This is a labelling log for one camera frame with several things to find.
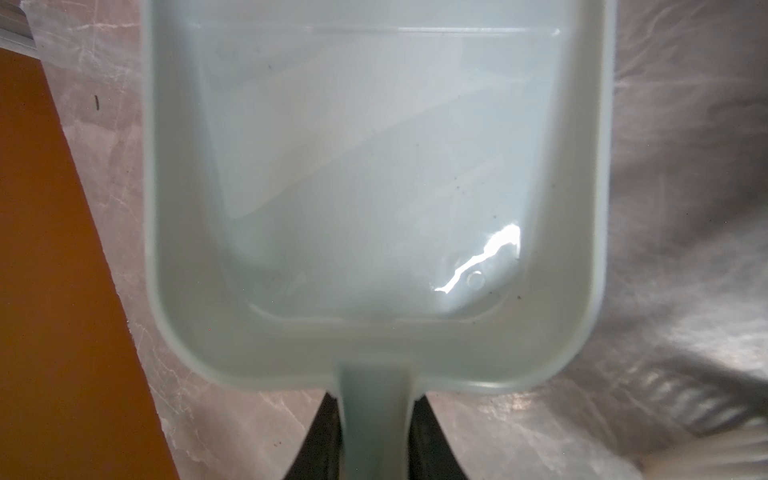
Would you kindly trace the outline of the teal plastic dustpan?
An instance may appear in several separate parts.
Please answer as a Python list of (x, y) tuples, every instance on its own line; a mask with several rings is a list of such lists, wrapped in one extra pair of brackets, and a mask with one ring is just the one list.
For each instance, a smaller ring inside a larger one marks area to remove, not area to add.
[(427, 392), (560, 371), (602, 302), (613, 1), (145, 1), (158, 330), (243, 390), (322, 389), (350, 479)]

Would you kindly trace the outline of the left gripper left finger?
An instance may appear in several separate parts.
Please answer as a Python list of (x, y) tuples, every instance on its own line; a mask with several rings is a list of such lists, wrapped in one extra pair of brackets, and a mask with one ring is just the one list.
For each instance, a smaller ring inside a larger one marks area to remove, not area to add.
[(341, 450), (338, 402), (326, 393), (284, 480), (338, 480)]

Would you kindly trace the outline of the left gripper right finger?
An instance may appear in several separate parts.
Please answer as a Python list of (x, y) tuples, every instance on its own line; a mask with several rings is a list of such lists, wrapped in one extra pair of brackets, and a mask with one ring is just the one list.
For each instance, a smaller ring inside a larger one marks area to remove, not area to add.
[(413, 408), (409, 429), (411, 480), (467, 480), (426, 396)]

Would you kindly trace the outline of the teal hand brush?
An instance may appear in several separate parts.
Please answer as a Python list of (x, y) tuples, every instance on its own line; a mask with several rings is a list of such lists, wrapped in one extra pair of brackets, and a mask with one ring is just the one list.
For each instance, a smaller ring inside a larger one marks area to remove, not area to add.
[(767, 426), (681, 444), (641, 461), (644, 479), (766, 479)]

